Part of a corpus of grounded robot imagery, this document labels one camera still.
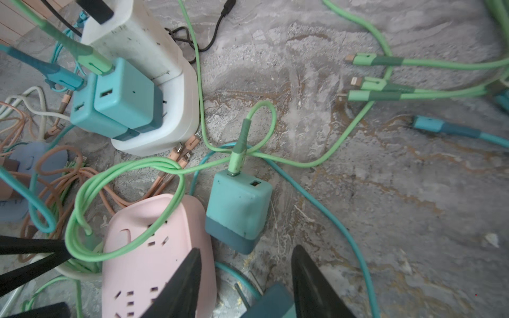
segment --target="socket hole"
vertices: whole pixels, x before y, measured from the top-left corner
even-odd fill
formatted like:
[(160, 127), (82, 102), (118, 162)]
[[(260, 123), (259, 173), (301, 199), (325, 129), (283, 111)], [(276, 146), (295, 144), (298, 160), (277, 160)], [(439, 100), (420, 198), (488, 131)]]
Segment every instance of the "socket hole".
[(113, 93), (113, 89), (109, 90), (109, 91), (106, 91), (106, 92), (102, 92), (101, 93), (101, 97), (104, 97), (104, 96), (108, 96), (109, 94)]

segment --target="metal connector tip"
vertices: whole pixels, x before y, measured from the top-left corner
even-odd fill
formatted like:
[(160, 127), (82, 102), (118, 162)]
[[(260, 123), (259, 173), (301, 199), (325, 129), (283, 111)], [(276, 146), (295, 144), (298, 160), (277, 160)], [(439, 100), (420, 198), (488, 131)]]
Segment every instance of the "metal connector tip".
[(352, 77), (352, 81), (350, 82), (353, 86), (361, 86), (362, 85), (362, 77)]
[(345, 61), (352, 63), (354, 59), (355, 59), (355, 54), (348, 54), (347, 57), (345, 58)]

